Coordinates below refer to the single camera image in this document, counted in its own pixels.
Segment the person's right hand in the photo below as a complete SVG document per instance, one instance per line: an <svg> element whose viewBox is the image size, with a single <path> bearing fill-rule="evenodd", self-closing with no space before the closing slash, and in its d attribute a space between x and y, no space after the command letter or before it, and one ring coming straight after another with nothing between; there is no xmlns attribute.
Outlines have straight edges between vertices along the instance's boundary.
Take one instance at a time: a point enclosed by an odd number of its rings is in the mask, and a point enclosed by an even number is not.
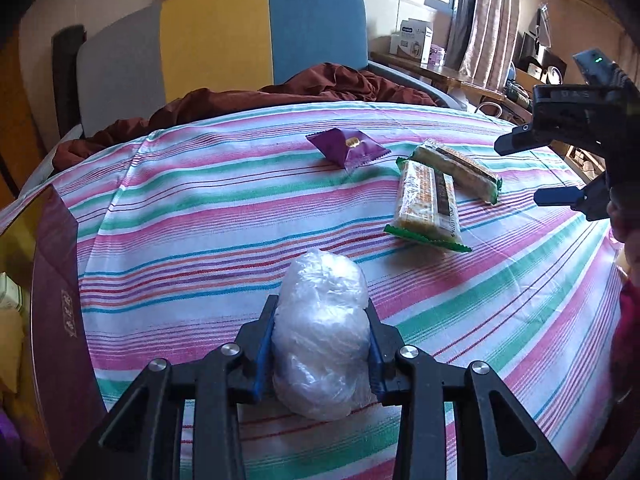
<svg viewBox="0 0 640 480"><path fill-rule="evenodd" d="M611 200L608 203L608 216L614 237L625 245L625 257L629 264L628 278L634 286L639 286L640 270L640 230L637 211L620 208Z"/></svg>

